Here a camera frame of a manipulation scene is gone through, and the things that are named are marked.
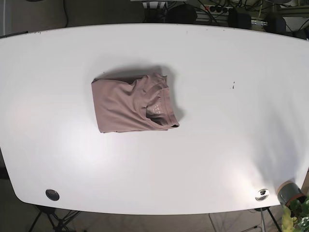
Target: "folded shirt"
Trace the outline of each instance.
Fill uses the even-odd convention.
[[[99,79],[91,85],[102,133],[164,131],[179,127],[166,79],[158,73],[143,76],[132,84]]]

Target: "white table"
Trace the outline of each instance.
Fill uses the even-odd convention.
[[[279,204],[309,166],[309,43],[229,28],[106,25],[0,40],[0,147],[27,203],[117,214]],[[168,75],[180,127],[101,134],[91,82]],[[270,196],[255,200],[257,191]],[[49,200],[45,191],[60,199]]]

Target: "flower pot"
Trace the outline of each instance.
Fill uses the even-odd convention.
[[[293,183],[292,181],[284,182],[278,188],[276,193],[280,204],[287,207],[290,206],[290,202],[292,200],[298,199],[301,203],[303,203],[306,199],[305,194],[301,191],[297,184]]]

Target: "power strip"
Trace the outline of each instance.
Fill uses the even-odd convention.
[[[212,16],[214,16],[216,21],[218,21],[219,23],[227,22],[228,10],[232,8],[220,7],[215,5],[204,5],[204,7],[212,14]],[[197,10],[197,21],[208,22],[209,16],[205,12]]]
[[[210,11],[212,15],[228,15],[228,10],[232,9],[233,7],[221,7],[221,6],[214,6],[214,5],[204,5],[204,7]]]

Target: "potted plant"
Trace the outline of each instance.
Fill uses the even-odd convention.
[[[282,231],[309,231],[309,197],[293,182],[283,183],[277,190],[279,202],[283,206]]]
[[[283,205],[282,231],[309,231],[309,197],[303,203],[298,199],[292,200],[290,208]]]

